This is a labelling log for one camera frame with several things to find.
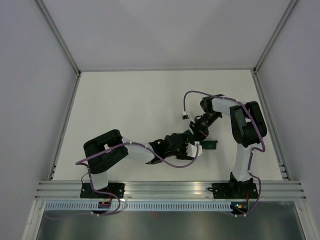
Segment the dark green cloth napkin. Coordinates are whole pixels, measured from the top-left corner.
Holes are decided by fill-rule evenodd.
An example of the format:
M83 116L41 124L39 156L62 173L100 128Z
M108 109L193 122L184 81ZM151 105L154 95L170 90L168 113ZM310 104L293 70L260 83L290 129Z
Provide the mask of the dark green cloth napkin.
M182 133L188 143L194 144L195 142L199 142L199 145L202 147L203 150L215 150L218 145L217 140L196 140L194 135L190 130L186 130Z

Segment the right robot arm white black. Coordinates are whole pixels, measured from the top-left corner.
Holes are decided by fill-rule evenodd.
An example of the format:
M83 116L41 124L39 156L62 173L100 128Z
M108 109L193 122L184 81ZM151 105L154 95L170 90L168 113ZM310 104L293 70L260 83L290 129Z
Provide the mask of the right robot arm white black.
M214 199L257 199L259 193L251 172L254 151L265 152L263 138L267 126L256 101L239 102L224 95L205 95L200 102L204 111L189 124L196 141L209 136L209 127L222 116L230 118L232 136L237 143L236 159L227 183L213 183L208 191Z

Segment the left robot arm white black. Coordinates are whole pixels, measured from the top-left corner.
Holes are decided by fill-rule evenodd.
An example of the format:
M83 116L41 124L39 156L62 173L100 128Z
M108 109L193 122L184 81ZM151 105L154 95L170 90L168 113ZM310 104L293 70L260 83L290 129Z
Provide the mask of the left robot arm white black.
M98 198L108 195L108 170L122 160L136 160L147 165L165 163L181 169L190 166L201 154L199 142L193 141L189 132L173 133L142 144L123 137L118 129L87 141L83 150L85 159L76 164L86 165L91 191Z

